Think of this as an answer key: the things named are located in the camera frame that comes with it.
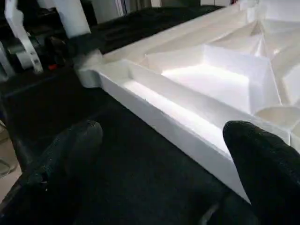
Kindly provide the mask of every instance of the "black table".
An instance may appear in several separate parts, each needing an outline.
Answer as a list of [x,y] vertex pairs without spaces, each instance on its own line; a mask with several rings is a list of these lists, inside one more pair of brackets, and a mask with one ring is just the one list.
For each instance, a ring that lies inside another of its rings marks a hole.
[[[94,29],[103,31],[100,51],[107,53],[215,9],[146,9]],[[103,153],[94,179],[102,188],[101,194],[93,193],[96,201],[90,211],[91,216],[105,218],[103,224],[120,224],[122,219],[143,225],[197,224],[217,202],[222,204],[210,224],[257,220],[244,200],[111,96],[83,88],[71,67],[42,76],[17,76],[0,84],[0,96],[23,170],[65,128],[86,119],[101,124]],[[120,179],[125,189],[120,189]],[[158,213],[161,218],[151,220],[151,214]]]

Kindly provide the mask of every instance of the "white 3d printed part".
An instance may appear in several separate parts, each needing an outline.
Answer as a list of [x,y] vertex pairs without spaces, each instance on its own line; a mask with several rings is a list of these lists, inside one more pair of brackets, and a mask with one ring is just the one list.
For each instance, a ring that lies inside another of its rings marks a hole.
[[246,200],[227,121],[250,121],[300,150],[300,23],[266,19],[262,2],[196,18],[80,71],[85,87],[103,88]]

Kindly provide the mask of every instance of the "white plastic tray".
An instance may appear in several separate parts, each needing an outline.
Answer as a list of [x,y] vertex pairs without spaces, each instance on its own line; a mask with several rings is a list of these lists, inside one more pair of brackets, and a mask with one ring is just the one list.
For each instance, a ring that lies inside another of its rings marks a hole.
[[252,6],[189,21],[80,72],[84,86],[103,88],[246,200],[227,121],[250,121],[300,150],[300,26]]

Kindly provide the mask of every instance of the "floor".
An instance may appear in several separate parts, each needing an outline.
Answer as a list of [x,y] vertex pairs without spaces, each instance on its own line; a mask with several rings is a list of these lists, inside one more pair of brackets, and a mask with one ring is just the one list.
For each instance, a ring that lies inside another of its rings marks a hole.
[[4,140],[2,141],[2,143],[0,143],[0,158],[9,163],[12,168],[15,168],[15,170],[9,175],[0,178],[0,202],[2,202],[12,185],[16,182],[16,180],[22,173],[10,139]]

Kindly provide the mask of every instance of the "red component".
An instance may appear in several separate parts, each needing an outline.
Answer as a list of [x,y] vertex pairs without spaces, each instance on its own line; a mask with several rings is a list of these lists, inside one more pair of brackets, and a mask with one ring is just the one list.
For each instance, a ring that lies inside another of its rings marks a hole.
[[49,70],[55,70],[55,69],[57,69],[57,64],[49,65],[49,66],[48,66],[48,69],[49,69]]

